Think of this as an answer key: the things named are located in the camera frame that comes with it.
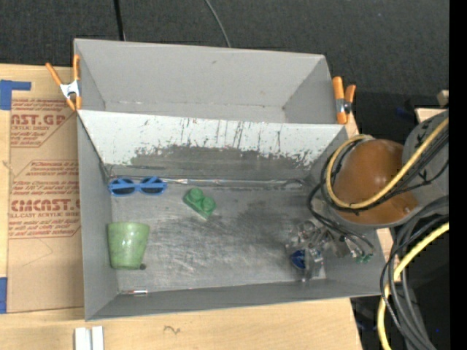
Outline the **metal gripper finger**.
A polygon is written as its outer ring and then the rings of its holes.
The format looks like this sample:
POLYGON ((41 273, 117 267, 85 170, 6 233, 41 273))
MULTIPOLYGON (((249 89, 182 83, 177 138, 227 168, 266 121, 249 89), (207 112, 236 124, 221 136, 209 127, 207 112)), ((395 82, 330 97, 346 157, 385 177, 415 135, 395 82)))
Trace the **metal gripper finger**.
POLYGON ((309 249, 304 250, 303 263, 304 263, 304 271, 302 273, 301 281, 307 282, 313 277, 313 266, 314 266, 314 259, 309 249))
POLYGON ((324 257, 319 249, 316 249, 312 253, 314 266, 312 268, 313 279, 324 279, 325 278, 325 266, 324 257))

